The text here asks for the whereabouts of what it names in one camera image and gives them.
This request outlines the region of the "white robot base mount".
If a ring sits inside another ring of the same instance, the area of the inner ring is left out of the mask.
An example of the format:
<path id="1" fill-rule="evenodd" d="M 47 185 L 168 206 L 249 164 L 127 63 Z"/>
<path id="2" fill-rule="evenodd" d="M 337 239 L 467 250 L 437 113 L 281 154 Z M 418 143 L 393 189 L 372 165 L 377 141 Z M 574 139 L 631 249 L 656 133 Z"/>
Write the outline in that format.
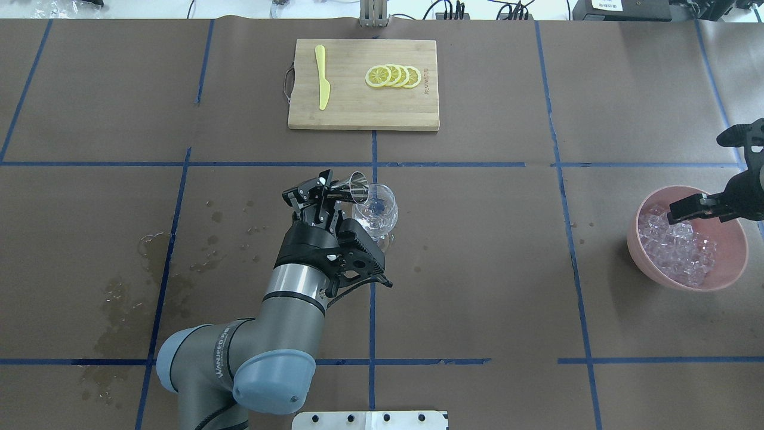
<path id="1" fill-rule="evenodd" d="M 292 429 L 448 429 L 446 411 L 304 411 L 292 420 Z"/>

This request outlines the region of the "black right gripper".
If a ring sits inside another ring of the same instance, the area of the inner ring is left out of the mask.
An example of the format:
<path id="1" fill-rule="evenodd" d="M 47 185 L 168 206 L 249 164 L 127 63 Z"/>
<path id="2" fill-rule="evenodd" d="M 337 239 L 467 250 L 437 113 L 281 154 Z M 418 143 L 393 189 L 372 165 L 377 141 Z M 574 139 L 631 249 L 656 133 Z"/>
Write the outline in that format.
<path id="1" fill-rule="evenodd" d="M 716 142 L 721 147 L 743 149 L 748 169 L 729 180 L 722 196 L 720 193 L 694 193 L 669 204 L 667 220 L 670 225 L 715 217 L 722 223 L 737 218 L 763 220 L 763 119 L 732 125 L 718 134 Z"/>

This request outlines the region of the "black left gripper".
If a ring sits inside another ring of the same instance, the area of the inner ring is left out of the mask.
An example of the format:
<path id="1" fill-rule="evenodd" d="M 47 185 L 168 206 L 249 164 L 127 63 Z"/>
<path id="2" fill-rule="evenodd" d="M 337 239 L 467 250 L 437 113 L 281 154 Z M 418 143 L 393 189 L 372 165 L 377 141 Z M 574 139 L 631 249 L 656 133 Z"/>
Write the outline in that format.
<path id="1" fill-rule="evenodd" d="M 282 193 L 292 211 L 292 225 L 276 256 L 276 267 L 298 264 L 318 269 L 328 278 L 341 274 L 338 228 L 346 219 L 344 202 L 325 198 L 332 183 L 333 170 L 298 183 Z"/>

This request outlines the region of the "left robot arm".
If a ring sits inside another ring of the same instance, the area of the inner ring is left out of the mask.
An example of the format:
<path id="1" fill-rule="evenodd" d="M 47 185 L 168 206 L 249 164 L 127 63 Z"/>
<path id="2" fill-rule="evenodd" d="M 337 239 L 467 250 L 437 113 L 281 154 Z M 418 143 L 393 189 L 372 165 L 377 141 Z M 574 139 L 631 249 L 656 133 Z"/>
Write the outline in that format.
<path id="1" fill-rule="evenodd" d="M 306 402 L 328 305 L 359 256 L 340 240 L 352 225 L 341 204 L 363 197 L 365 177 L 333 176 L 284 191 L 292 224 L 257 316 L 180 330 L 161 346 L 156 375 L 177 395 L 180 429 L 247 429 L 252 411 L 290 414 Z"/>

